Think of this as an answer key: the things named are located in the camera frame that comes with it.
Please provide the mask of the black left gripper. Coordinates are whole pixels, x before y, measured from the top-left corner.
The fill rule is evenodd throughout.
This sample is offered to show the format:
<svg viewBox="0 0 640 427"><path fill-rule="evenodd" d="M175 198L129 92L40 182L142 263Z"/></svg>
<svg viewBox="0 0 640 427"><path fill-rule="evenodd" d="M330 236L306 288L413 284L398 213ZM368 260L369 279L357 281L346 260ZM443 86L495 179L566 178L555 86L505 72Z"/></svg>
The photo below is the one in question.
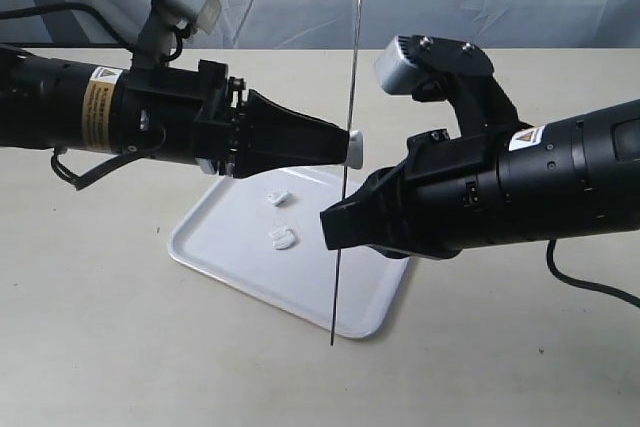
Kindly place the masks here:
<svg viewBox="0 0 640 427"><path fill-rule="evenodd" d="M244 179L345 161L347 130L253 89L243 101L245 89L225 63L201 60L193 71L134 59L119 101L117 166L151 159Z"/></svg>

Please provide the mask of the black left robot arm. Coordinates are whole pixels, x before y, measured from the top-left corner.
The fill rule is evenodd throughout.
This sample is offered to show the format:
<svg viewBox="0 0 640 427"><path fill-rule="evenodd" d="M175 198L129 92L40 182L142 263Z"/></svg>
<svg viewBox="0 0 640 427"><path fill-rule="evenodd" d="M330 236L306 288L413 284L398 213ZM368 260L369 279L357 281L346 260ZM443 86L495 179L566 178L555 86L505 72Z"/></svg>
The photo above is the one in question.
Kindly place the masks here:
<svg viewBox="0 0 640 427"><path fill-rule="evenodd" d="M52 170L77 190L141 159L236 179L340 165L349 143L348 131L274 103L224 63L120 69L1 48L2 147L51 151Z"/></svg>

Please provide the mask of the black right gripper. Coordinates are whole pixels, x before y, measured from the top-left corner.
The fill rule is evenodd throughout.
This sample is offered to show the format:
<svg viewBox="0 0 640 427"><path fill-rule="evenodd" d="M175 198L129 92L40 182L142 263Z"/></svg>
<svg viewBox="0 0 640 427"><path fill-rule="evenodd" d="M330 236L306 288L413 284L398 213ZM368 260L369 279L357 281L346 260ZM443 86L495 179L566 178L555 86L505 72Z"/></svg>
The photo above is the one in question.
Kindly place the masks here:
<svg viewBox="0 0 640 427"><path fill-rule="evenodd" d="M465 249L515 243L520 233L500 164L516 130L409 138L400 163L374 171L356 192L320 213L326 247L449 259Z"/></svg>

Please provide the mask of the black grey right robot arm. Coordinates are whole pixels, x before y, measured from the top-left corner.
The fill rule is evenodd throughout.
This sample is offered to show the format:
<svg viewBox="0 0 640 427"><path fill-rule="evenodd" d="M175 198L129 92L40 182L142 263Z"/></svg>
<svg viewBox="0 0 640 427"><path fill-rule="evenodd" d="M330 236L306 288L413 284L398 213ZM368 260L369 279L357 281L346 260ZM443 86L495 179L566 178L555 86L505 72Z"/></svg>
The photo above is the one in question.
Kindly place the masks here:
<svg viewBox="0 0 640 427"><path fill-rule="evenodd" d="M403 161L321 213L329 249L450 259L639 226L637 101L495 135L428 131L407 147Z"/></svg>

